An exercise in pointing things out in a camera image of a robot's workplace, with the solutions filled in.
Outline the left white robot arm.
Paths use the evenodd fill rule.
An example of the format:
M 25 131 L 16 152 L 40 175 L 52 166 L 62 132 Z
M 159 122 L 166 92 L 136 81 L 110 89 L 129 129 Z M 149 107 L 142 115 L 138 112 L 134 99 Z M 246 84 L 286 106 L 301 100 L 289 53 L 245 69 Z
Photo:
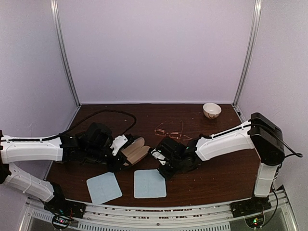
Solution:
M 130 134 L 113 138 L 111 130 L 100 123 L 92 123 L 86 131 L 76 135 L 63 132 L 31 139 L 1 135 L 0 182 L 37 197 L 46 209 L 64 214 L 76 206 L 66 200 L 61 186 L 21 170 L 16 161 L 103 163 L 109 171 L 118 172 L 133 165 L 131 155 L 143 144 L 143 139 Z

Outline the tan glasses case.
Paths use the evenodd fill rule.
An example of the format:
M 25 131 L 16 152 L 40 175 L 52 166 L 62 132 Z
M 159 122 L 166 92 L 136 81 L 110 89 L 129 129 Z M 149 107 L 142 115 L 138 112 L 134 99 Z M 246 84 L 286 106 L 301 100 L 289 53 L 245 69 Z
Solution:
M 122 154 L 127 158 L 127 161 L 133 166 L 141 161 L 149 152 L 150 146 L 145 145 L 143 137 L 137 138 L 127 148 L 122 149 Z

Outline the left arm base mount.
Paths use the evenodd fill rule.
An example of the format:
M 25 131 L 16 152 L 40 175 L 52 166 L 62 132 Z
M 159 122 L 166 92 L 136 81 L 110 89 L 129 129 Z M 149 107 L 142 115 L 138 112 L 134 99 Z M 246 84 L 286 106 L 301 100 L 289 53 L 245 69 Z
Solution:
M 51 224 L 58 230 L 68 228 L 74 218 L 83 218 L 86 205 L 80 202 L 66 200 L 61 186 L 51 183 L 53 187 L 53 198 L 48 202 L 42 202 L 44 209 L 53 214 Z

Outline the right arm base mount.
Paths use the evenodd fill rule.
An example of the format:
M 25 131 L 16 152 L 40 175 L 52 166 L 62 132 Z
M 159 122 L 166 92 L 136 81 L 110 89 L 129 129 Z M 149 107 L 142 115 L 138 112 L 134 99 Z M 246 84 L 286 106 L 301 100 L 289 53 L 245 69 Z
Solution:
M 272 208 L 269 197 L 252 197 L 250 199 L 232 202 L 230 204 L 230 209 L 233 218 L 245 217 L 246 225 L 251 229 L 261 229 L 265 227 L 274 217 L 278 209 L 278 196 L 275 191 L 273 191 L 274 197 L 276 199 L 276 206 L 270 218 L 266 218 L 264 212 Z

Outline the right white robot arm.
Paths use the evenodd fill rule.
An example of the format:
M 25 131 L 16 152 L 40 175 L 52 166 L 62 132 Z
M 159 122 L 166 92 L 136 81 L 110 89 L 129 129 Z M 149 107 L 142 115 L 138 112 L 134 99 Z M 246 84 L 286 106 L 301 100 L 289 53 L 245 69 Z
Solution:
M 252 198 L 234 203 L 234 211 L 257 212 L 271 207 L 269 193 L 279 165 L 285 159 L 282 131 L 261 113 L 248 121 L 210 136 L 200 135 L 187 145 L 165 137 L 150 154 L 159 161 L 159 173 L 167 180 L 178 172 L 191 171 L 202 162 L 240 150 L 254 149 L 259 159 Z

